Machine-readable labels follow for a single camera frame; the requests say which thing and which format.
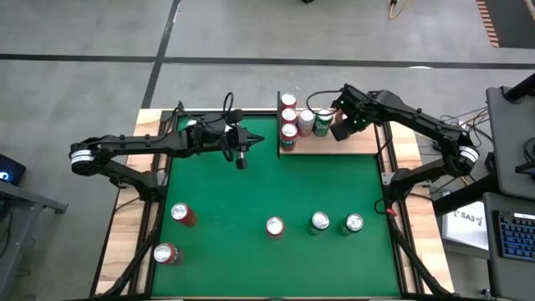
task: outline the keyboard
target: keyboard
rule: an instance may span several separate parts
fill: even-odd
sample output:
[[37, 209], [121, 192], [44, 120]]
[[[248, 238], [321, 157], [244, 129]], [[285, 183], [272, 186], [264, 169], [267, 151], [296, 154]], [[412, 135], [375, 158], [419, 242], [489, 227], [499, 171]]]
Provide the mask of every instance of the keyboard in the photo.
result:
[[495, 211], [493, 217], [500, 257], [535, 262], [535, 216]]

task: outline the gray floor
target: gray floor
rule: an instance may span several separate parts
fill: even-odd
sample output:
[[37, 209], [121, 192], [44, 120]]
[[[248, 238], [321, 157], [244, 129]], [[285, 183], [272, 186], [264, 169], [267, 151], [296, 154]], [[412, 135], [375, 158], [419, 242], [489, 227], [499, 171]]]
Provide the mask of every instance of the gray floor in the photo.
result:
[[[0, 54], [155, 56], [171, 0], [0, 0]], [[182, 0], [167, 56], [277, 59], [533, 63], [535, 51], [493, 48], [475, 0], [411, 0], [395, 21], [388, 1]], [[69, 144], [130, 134], [153, 64], [0, 61], [0, 153], [28, 166], [24, 187], [69, 203], [41, 218], [13, 300], [88, 295], [110, 219], [114, 189], [105, 178], [69, 169]], [[289, 67], [164, 64], [152, 108], [274, 107], [277, 90], [300, 99], [351, 83], [390, 89], [430, 115], [485, 105], [485, 88], [515, 84], [526, 70]], [[327, 105], [329, 98], [315, 99]], [[481, 128], [490, 132], [488, 124]], [[429, 141], [420, 151], [433, 154]], [[483, 141], [482, 154], [492, 146]], [[424, 156], [424, 161], [436, 156]], [[474, 176], [485, 173], [481, 162]], [[459, 187], [453, 183], [450, 188]], [[456, 291], [474, 296], [487, 282], [484, 261], [448, 253]]]

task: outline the black floor stripe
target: black floor stripe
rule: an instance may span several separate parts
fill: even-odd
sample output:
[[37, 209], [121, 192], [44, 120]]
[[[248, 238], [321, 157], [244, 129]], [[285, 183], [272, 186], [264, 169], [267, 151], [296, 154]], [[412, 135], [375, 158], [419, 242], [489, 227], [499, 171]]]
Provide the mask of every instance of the black floor stripe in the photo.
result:
[[156, 57], [120, 55], [54, 55], [54, 54], [0, 54], [0, 60], [54, 61], [54, 62], [106, 62], [153, 63]]
[[150, 108], [156, 83], [158, 82], [158, 77], [160, 77], [161, 64], [164, 60], [164, 56], [166, 55], [167, 45], [169, 45], [171, 32], [173, 31], [173, 26], [175, 25], [175, 16], [178, 13], [178, 4], [180, 4], [180, 2], [181, 0], [173, 0], [173, 3], [171, 4], [169, 16], [167, 16], [166, 29], [164, 29], [164, 33], [161, 36], [160, 47], [158, 48], [156, 61], [152, 67], [152, 71], [150, 72], [149, 83], [147, 83], [147, 89], [145, 90], [145, 95], [143, 96], [141, 109]]
[[326, 67], [374, 67], [433, 69], [535, 69], [535, 64], [520, 63], [461, 63], [461, 62], [411, 62], [348, 59], [247, 59], [247, 58], [195, 58], [167, 57], [164, 64], [215, 64], [215, 65], [279, 65], [279, 66], [326, 66]]

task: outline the green mat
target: green mat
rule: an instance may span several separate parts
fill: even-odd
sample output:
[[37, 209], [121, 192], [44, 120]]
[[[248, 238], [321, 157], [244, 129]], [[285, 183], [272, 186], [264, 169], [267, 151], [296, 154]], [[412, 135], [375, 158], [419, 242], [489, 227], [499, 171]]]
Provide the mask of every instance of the green mat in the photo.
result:
[[[154, 297], [397, 297], [399, 288], [373, 156], [291, 156], [276, 153], [276, 119], [246, 117], [266, 137], [238, 171], [221, 152], [174, 159], [160, 240], [184, 251], [179, 266], [158, 265]], [[177, 202], [198, 216], [193, 228], [171, 218]], [[331, 226], [306, 232], [314, 212]], [[364, 228], [349, 237], [336, 224], [359, 213]], [[269, 239], [265, 224], [281, 217], [286, 231]]]

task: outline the can lid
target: can lid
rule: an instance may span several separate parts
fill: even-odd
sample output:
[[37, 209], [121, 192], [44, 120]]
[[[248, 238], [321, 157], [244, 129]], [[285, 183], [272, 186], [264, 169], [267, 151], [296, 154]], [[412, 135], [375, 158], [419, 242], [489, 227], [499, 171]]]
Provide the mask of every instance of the can lid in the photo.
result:
[[266, 229], [271, 235], [278, 235], [284, 230], [284, 222], [279, 217], [271, 217], [267, 220]]
[[162, 243], [154, 249], [154, 259], [158, 263], [164, 263], [171, 258], [173, 251], [168, 243]]
[[298, 114], [294, 109], [284, 109], [281, 116], [285, 120], [295, 120], [298, 118]]
[[301, 117], [303, 121], [313, 121], [314, 113], [312, 113], [311, 110], [302, 110], [301, 114], [299, 114], [299, 117]]
[[175, 204], [171, 208], [171, 216], [173, 219], [179, 221], [187, 215], [187, 205], [184, 203]]
[[[327, 109], [321, 109], [318, 114], [331, 114], [332, 112], [327, 110]], [[318, 115], [318, 118], [320, 118], [321, 120], [325, 120], [325, 121], [329, 121], [331, 119], [333, 119], [333, 115], [326, 115], [326, 116], [322, 116], [322, 115]]]
[[352, 213], [348, 215], [345, 224], [350, 231], [357, 232], [358, 230], [362, 229], [362, 226], [364, 225], [364, 219], [362, 219], [359, 214]]
[[329, 218], [323, 212], [316, 212], [312, 215], [312, 224], [320, 230], [324, 230], [329, 226]]
[[298, 99], [295, 98], [294, 94], [284, 93], [283, 96], [281, 96], [281, 101], [285, 105], [293, 105], [298, 101]]
[[286, 124], [283, 125], [283, 128], [281, 129], [283, 135], [287, 137], [292, 137], [298, 134], [298, 128], [297, 126], [293, 124]]

